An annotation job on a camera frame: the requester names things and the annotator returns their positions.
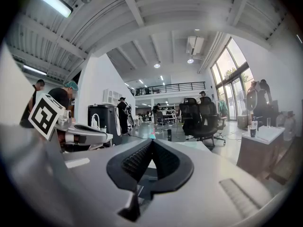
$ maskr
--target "concrete floor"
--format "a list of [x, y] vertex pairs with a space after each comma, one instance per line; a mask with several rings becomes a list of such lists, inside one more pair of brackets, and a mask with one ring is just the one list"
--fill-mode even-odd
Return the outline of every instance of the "concrete floor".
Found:
[[[218, 131], [218, 133], [222, 133], [226, 140], [226, 145], [223, 145], [222, 140], [214, 140], [215, 148], [212, 152], [228, 159], [236, 165], [240, 153], [241, 134], [245, 131], [238, 129], [236, 122], [225, 122], [225, 124], [226, 126], [224, 129], [222, 131]], [[184, 142], [186, 140], [186, 136], [180, 123], [170, 126], [169, 129], [171, 129], [173, 142]], [[142, 122], [140, 123], [140, 126], [135, 126], [129, 133], [132, 136], [122, 136], [122, 143], [137, 140], [137, 137], [149, 138], [152, 134], [154, 134], [156, 139], [167, 140], [167, 131], [162, 130], [161, 125], [156, 126], [152, 122]], [[203, 143], [205, 145], [211, 145], [212, 140], [204, 140]]]

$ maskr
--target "ceiling light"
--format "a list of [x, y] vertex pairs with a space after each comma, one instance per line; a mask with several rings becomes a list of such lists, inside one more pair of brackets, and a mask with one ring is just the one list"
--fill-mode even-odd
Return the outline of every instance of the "ceiling light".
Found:
[[23, 65], [23, 67], [24, 67], [25, 69], [28, 69], [28, 70], [37, 72], [37, 73], [39, 73], [39, 74], [42, 74], [42, 75], [45, 75], [45, 76], [47, 75], [45, 72], [43, 72], [43, 71], [41, 71], [41, 70], [38, 70], [38, 69], [35, 69], [35, 68], [32, 68], [32, 67], [30, 67], [30, 66]]
[[59, 13], [61, 13], [64, 17], [68, 17], [71, 12], [73, 11], [72, 7], [69, 6], [66, 2], [63, 0], [42, 0], [46, 2], [48, 5], [53, 7], [55, 10], [57, 10]]
[[300, 42], [302, 43], [302, 40], [300, 39], [299, 35], [297, 35], [298, 39], [300, 40]]

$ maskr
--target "air conditioning unit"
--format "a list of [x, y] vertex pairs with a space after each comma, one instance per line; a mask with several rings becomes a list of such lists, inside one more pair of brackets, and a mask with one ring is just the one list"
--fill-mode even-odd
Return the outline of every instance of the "air conditioning unit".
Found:
[[204, 38], [190, 36], [187, 38], [186, 53], [196, 55], [201, 52]]

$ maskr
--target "railing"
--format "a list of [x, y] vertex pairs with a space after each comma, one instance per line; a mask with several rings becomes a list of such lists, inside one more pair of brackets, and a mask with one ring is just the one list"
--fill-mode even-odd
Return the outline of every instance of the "railing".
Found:
[[191, 90], [205, 90], [205, 82], [187, 82], [168, 84], [164, 86], [153, 86], [137, 88], [135, 90], [129, 89], [134, 96], [156, 94], [156, 93], [171, 93]]

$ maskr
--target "floor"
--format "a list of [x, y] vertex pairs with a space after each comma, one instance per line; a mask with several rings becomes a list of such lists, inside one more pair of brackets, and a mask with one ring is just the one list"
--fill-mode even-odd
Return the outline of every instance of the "floor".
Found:
[[[240, 153], [241, 134], [245, 131], [238, 129], [236, 122], [225, 122], [225, 124], [226, 126], [224, 129], [218, 132], [222, 133], [224, 139], [226, 140], [226, 145], [223, 145], [222, 140], [215, 139], [215, 148], [212, 152], [228, 159], [230, 162], [236, 165]], [[186, 140], [186, 136], [184, 135], [182, 125], [180, 123], [175, 123], [174, 125], [169, 126], [169, 129], [171, 129], [173, 142], [184, 142]], [[162, 130], [161, 125], [155, 126], [152, 122], [140, 123], [140, 126], [135, 126], [130, 134], [132, 135], [131, 137], [122, 137], [122, 143], [128, 143], [137, 140], [137, 137], [149, 138], [152, 134], [154, 134], [156, 139], [167, 140], [167, 131]], [[203, 143], [205, 145], [211, 145], [212, 140], [205, 140]]]
[[[240, 147], [241, 147], [241, 134], [244, 133], [244, 130], [238, 129], [236, 122], [225, 122], [226, 126], [222, 131], [221, 135], [226, 140], [226, 145], [223, 145], [222, 140], [214, 140], [215, 148], [212, 150], [213, 153], [218, 154], [225, 159], [229, 160], [233, 164], [237, 164]], [[183, 133], [182, 125], [180, 123], [175, 123], [169, 126], [171, 129], [172, 141], [173, 142], [185, 142], [186, 136]], [[162, 130], [161, 125], [155, 126], [152, 122], [142, 122], [140, 126], [135, 126], [130, 131], [131, 136], [124, 135], [122, 136], [122, 143], [128, 143], [139, 138], [150, 138], [155, 137], [156, 139], [167, 140], [168, 134], [166, 130]], [[211, 140], [204, 140], [205, 145], [211, 145]], [[281, 164], [277, 167], [279, 175], [286, 176], [289, 179], [288, 175], [296, 175], [297, 169], [299, 169], [299, 164], [302, 162], [303, 150], [301, 145], [301, 140], [294, 140], [293, 144], [285, 141], [285, 149], [291, 148], [288, 151], [288, 156], [285, 157]], [[268, 188], [273, 196], [277, 195], [283, 189], [285, 189], [289, 184], [281, 185], [273, 179], [268, 179], [262, 181], [262, 183]]]

